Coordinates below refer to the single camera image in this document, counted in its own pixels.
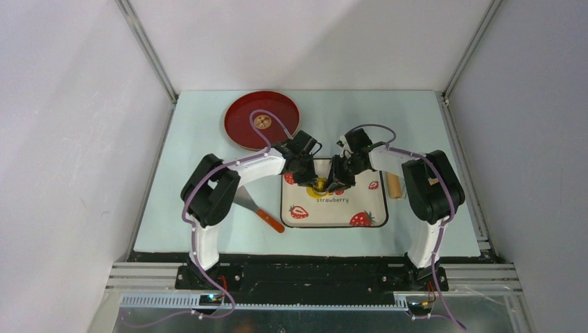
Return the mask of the round red plate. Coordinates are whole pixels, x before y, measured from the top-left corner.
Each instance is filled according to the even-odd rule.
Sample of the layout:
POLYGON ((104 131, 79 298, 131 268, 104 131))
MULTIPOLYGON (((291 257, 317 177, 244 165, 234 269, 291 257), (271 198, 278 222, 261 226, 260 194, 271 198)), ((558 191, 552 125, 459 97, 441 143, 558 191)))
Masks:
POLYGON ((300 124, 300 111, 286 95, 273 91, 245 94, 225 112, 223 125, 227 136, 250 151, 282 142, 294 135, 300 124))

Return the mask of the yellow dough piece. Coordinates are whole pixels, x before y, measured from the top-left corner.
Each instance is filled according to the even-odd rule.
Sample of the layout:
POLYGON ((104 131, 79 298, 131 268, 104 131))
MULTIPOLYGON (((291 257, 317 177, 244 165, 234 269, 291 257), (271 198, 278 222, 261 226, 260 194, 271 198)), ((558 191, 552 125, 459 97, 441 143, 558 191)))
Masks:
POLYGON ((329 192, 329 191, 323 191, 323 192, 321 192, 321 191, 316 190, 313 187, 307 187, 306 188, 306 192, 307 192, 307 194, 310 197, 316 198, 316 199, 324 198, 324 197, 328 197, 328 196, 331 196, 332 195, 332 193, 329 192))

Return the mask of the strawberry print tray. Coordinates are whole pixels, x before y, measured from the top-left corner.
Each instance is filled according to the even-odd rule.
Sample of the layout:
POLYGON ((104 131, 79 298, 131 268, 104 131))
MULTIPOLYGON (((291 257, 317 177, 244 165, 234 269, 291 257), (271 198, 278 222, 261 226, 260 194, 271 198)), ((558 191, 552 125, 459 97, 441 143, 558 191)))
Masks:
POLYGON ((388 221, 382 172, 365 171, 354 187, 312 198, 293 176, 282 176, 281 220, 289 228, 379 228, 388 221))

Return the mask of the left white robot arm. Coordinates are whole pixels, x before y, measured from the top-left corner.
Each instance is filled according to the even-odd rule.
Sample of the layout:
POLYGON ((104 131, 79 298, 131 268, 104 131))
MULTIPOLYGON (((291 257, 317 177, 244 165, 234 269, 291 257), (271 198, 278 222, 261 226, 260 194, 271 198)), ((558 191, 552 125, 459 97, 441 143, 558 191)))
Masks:
POLYGON ((196 265, 192 279, 203 289, 218 283, 218 225, 230 212, 239 188, 269 176, 293 175, 301 186, 313 186, 314 150, 322 144, 304 131, 234 160, 222 160, 210 153, 204 156, 186 184, 180 198, 182 221, 191 226, 190 260, 196 265))

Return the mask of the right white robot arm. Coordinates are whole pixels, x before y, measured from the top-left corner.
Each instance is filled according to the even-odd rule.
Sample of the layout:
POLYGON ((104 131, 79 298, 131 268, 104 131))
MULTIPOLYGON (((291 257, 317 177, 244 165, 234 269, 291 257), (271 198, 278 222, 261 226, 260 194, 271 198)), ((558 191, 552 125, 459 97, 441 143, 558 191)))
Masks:
POLYGON ((388 142, 373 142, 362 127, 342 135, 337 145, 340 153, 331 158, 326 191, 353 187, 356 176, 365 171, 394 174, 404 181, 410 208, 422 225, 406 254, 412 266, 404 269, 403 279, 410 289, 423 289, 431 281, 427 267, 438 260, 444 228, 465 202, 464 190, 446 153, 414 153, 388 142))

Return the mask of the orange handled spatula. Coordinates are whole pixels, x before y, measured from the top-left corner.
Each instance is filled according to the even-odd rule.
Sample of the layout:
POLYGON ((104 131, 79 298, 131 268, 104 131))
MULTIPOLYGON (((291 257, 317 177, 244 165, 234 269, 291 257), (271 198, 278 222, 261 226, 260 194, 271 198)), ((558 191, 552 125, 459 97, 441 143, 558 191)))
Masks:
POLYGON ((234 197, 234 203, 255 213, 264 223, 269 225, 274 231, 278 233, 285 232, 285 227, 275 218, 269 215, 269 213, 260 208, 255 203, 254 199, 251 197, 251 195, 244 186, 239 187, 237 189, 234 197))

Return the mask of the small clear glass cup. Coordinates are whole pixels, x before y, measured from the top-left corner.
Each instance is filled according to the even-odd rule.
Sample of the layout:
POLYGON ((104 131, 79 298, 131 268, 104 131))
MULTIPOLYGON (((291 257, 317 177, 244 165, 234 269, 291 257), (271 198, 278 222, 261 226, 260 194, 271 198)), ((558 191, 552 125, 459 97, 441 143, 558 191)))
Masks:
POLYGON ((324 193, 327 190, 327 180, 325 178, 318 178, 313 185, 313 190, 318 193, 324 193))

